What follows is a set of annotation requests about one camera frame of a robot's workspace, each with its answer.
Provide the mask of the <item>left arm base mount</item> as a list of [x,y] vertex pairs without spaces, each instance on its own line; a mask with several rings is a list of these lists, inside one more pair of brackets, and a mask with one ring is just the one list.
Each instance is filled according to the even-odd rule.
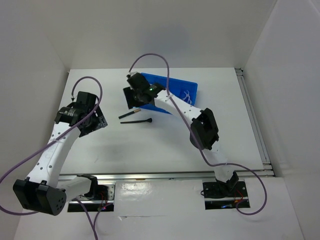
[[116,185],[114,183],[101,183],[98,185],[94,196],[87,197],[82,194],[77,196],[76,199],[85,206],[88,212],[113,212],[115,192]]

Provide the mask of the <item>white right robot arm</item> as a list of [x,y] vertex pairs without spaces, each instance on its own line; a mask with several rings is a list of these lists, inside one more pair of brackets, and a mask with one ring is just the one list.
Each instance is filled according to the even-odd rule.
[[192,106],[171,93],[160,83],[150,84],[139,72],[127,75],[129,87],[123,89],[129,109],[151,104],[166,112],[181,117],[189,130],[189,140],[213,167],[218,190],[230,196],[236,189],[239,177],[228,166],[228,159],[220,150],[219,129],[211,109]]

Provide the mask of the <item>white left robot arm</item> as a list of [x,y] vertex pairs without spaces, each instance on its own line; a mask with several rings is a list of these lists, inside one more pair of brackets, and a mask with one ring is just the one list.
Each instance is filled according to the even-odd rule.
[[56,216],[66,202],[83,195],[92,200],[100,186],[95,176],[78,174],[61,185],[59,176],[74,142],[106,127],[98,96],[80,91],[75,101],[56,114],[51,138],[34,168],[25,179],[17,179],[13,191],[23,209]]

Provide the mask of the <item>black makeup brush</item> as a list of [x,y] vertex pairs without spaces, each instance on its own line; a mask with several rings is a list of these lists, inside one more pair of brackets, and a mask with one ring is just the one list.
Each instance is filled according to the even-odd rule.
[[132,120],[132,121],[121,121],[120,124],[138,124],[138,123],[151,123],[152,118],[142,119],[142,120]]

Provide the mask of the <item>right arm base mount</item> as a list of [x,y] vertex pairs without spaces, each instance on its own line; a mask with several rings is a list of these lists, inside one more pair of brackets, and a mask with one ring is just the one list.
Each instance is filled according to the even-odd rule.
[[200,194],[204,197],[206,210],[222,210],[250,208],[247,187],[244,181],[239,181],[230,193],[222,193],[217,182],[203,182]]

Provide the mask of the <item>dark green gold mascara tube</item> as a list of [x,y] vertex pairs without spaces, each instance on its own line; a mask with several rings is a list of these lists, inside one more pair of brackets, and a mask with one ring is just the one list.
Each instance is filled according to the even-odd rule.
[[118,119],[120,120],[120,119],[126,118],[126,117],[131,116],[131,115],[133,115],[133,114],[136,114],[136,113],[138,113],[138,112],[140,112],[140,111],[141,111],[140,108],[134,109],[134,110],[132,110],[132,111],[130,111],[130,112],[127,112],[127,113],[125,113],[125,114],[123,114],[123,115],[120,115],[120,116],[118,117]]

